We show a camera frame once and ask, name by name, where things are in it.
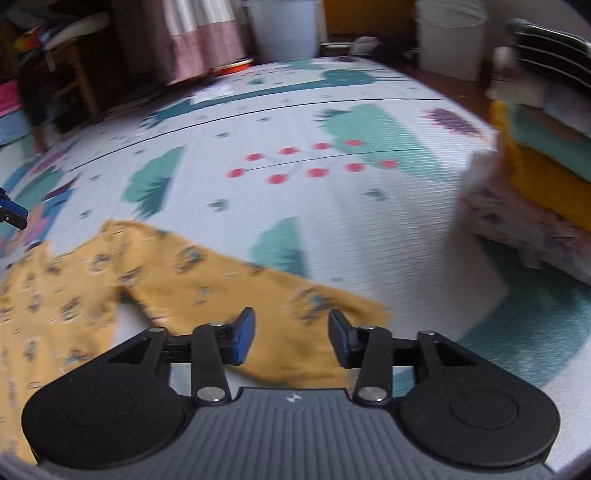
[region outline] curtain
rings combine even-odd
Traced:
[[[229,0],[145,0],[158,76],[194,78],[245,56]]]

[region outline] stacked clothes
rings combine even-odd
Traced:
[[[474,233],[591,284],[591,45],[525,21],[498,48],[491,121],[499,155],[473,160],[465,201]]]

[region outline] pink cushion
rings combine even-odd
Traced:
[[[7,115],[21,107],[18,95],[18,83],[11,80],[0,85],[0,116]]]

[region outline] white container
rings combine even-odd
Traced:
[[[313,59],[318,53],[316,0],[259,0],[248,4],[261,60]]]
[[[476,80],[488,19],[483,3],[421,0],[416,8],[421,68],[460,80]]]

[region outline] yellow clothing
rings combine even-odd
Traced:
[[[519,145],[509,131],[505,103],[492,102],[491,121],[502,133],[512,167],[511,183],[519,193],[591,231],[591,183],[547,155]]]
[[[0,449],[32,461],[20,428],[40,387],[112,346],[125,291],[172,334],[256,310],[256,337],[241,371],[294,387],[347,385],[327,336],[338,307],[352,323],[385,325],[376,302],[241,262],[136,222],[110,221],[91,241],[51,257],[45,244],[11,269],[0,296]]]

